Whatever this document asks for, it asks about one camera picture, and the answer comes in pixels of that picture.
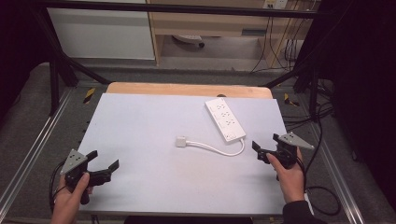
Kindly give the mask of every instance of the yellow and black tape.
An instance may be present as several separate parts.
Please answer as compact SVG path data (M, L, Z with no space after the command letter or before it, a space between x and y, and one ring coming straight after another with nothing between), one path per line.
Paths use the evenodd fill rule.
M300 106L298 102L293 102L289 99L289 96L287 93L285 93L285 104L287 105L294 105L294 106Z
M95 88L90 88L87 91L87 94L85 95L84 101L82 102L83 104L88 104L93 96L93 93L95 92Z

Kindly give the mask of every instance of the hand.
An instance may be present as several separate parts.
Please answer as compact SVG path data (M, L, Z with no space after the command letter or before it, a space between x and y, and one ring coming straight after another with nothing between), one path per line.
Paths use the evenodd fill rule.
M285 169L279 160L267 153L268 161L271 162L279 177L280 188L286 203L303 201L304 198L304 174L300 166L295 163L289 170ZM297 156L302 159L300 149L297 148Z
M90 174L85 173L78 181L73 193L71 193L68 188L64 188L66 181L64 180L64 175L61 176L58 187L61 190L56 195L51 223L76 223L79 201L89 182ZM92 188L88 189L88 193L92 193Z

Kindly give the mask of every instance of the floor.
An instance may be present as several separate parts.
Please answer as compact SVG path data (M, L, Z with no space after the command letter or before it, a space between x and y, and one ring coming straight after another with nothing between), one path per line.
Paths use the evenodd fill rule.
M267 69L265 61L258 64L262 53L257 39L205 37L204 41L205 47L200 49L197 46L180 43L171 36L166 37L163 59L158 66L153 62L126 63L123 61L106 64L103 61L98 63L96 60L87 60L84 63L104 77L117 81L136 82L257 86L287 72L287 69L271 69L249 73L253 69L254 71ZM286 60L282 58L279 60L285 67L287 66ZM42 127L49 120L50 90L47 74L48 68L45 65L37 67L33 71L21 93L21 99L9 110L0 126L0 156L7 158L0 162L0 169L7 171L2 172L0 178L0 193L2 195L7 191L10 180L18 172L19 164L23 163L25 156L30 153L31 146L36 144L35 139ZM44 205L47 204L46 192L50 176L48 167L54 167L60 157L67 155L70 148L78 148L78 141L83 138L83 130L89 125L87 121L90 120L100 99L100 92L106 90L104 86L92 84L90 78L82 74L78 74L78 76L81 79L80 85L74 90L65 89L71 92L73 100L65 106L56 127L49 131L50 137L44 139L41 154L36 155L35 161L32 161L31 173L24 176L20 183L19 194L10 199L13 204L7 209L6 223L21 221L21 218L27 218L22 220L22 223L48 222L50 211ZM285 93L289 94L291 101L299 102L301 105L304 104L304 99L306 100L306 94L294 94L292 90L294 81L295 79L291 78L272 89L273 95L278 100L282 115L303 116L305 113L303 106L284 103ZM82 100L91 86L97 88L96 94L89 104L84 105ZM316 143L316 127L316 125L311 127L308 124L294 131L306 136L307 141ZM350 187L353 198L365 220L364 223L396 223L394 211L389 208L385 197L376 187L364 163L354 162L351 159L347 140L335 118L327 117L323 120L323 132L326 146L332 150L334 160ZM304 156L309 158L311 154L306 152ZM324 155L319 153L318 157L319 159L313 163L309 183L334 189L334 180L329 175L329 169L322 159ZM324 193L315 195L314 193L312 198L320 207L334 209L332 201L328 200L331 196ZM0 205L3 205L3 201L4 198L0 200ZM318 212L316 214L329 223L349 223L347 211L342 211L336 217L324 216ZM280 223L278 218L276 217L275 221L270 221L269 217L258 218L255 223ZM109 219L120 223L116 218L110 217Z

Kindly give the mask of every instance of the white cable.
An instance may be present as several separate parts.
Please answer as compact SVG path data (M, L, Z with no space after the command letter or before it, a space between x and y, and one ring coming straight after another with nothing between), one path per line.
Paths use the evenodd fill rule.
M244 151L244 149L245 149L245 141L244 141L244 139L241 138L240 141L241 141L241 144L242 144L241 150L239 150L238 152L233 153L233 154L222 152L222 151L220 151L220 150L218 150L218 149L216 149L214 147L211 147L211 146L208 146L206 144L199 143L199 142L186 141L186 145L187 146L195 146L195 147L203 147L203 148L212 150L214 152L217 152L217 153L219 153L219 154L221 154L223 156L233 157L233 156L237 156L237 155L241 154Z

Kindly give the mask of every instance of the person's left hand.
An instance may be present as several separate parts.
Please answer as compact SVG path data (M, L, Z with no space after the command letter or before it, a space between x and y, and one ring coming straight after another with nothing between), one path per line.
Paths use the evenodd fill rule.
M58 187L58 189L61 190L56 195L55 208L53 210L51 223L76 223L79 201L81 200L82 193L87 189L89 182L90 174L85 173L78 181L74 191L70 192L67 187L64 188L66 181L64 180L64 175L61 176ZM92 193L92 188L88 189L88 193Z

